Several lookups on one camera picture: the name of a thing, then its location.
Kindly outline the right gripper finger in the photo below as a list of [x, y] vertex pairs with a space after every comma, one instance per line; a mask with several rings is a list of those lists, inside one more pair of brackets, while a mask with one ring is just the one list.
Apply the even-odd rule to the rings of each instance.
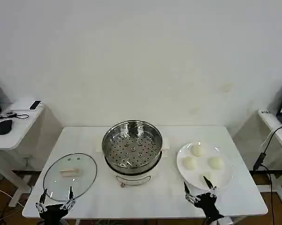
[[194, 195], [192, 195], [192, 194], [190, 193], [190, 190], [189, 190], [189, 188], [188, 188], [188, 186], [187, 186], [187, 184], [186, 184], [185, 182], [184, 182], [184, 191], [185, 191], [185, 199], [186, 199], [189, 203], [195, 204], [195, 203], [198, 202], [197, 197], [194, 196]]
[[210, 196], [211, 196], [211, 197], [214, 197], [214, 198], [217, 198], [217, 196], [216, 196], [216, 194], [215, 194], [216, 186], [214, 186], [214, 185], [212, 184], [212, 182], [211, 182], [209, 179], [207, 179], [205, 176], [203, 176], [203, 179], [204, 179], [206, 185], [207, 185], [208, 188], [209, 188]]

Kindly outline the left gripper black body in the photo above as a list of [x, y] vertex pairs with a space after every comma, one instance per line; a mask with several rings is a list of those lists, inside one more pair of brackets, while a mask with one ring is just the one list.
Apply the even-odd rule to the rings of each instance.
[[68, 214], [63, 204], [48, 205], [39, 213], [45, 225], [61, 225], [61, 219]]

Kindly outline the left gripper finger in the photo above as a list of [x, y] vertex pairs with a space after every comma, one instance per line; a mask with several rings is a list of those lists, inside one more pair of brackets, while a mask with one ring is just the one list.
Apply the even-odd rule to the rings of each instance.
[[61, 206], [62, 210], [71, 210], [75, 204], [72, 186], [69, 188], [68, 200]]
[[45, 189], [44, 192], [41, 194], [39, 201], [35, 203], [35, 206], [38, 212], [47, 211], [46, 206], [45, 206], [46, 196], [47, 196], [47, 189]]

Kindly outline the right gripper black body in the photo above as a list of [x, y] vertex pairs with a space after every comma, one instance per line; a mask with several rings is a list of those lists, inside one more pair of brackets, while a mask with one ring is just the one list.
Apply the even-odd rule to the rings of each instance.
[[215, 206], [217, 196], [213, 193], [207, 192], [196, 196], [194, 206], [203, 210], [205, 214], [205, 221], [217, 221], [223, 218], [219, 210]]

